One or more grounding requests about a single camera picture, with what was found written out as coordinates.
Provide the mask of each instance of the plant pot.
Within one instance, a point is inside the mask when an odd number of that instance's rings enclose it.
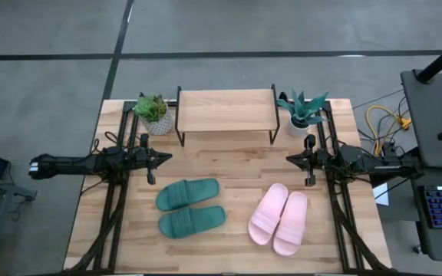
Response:
[[[151,135],[165,135],[170,132],[173,127],[173,119],[170,112],[167,110],[165,116],[157,122],[147,122],[142,119],[147,132]]]
[[[292,123],[291,118],[289,118],[289,123],[288,123],[288,134],[293,136],[293,137],[306,137],[308,135],[308,128],[310,126],[301,128],[301,127],[297,127],[294,125],[294,123]]]

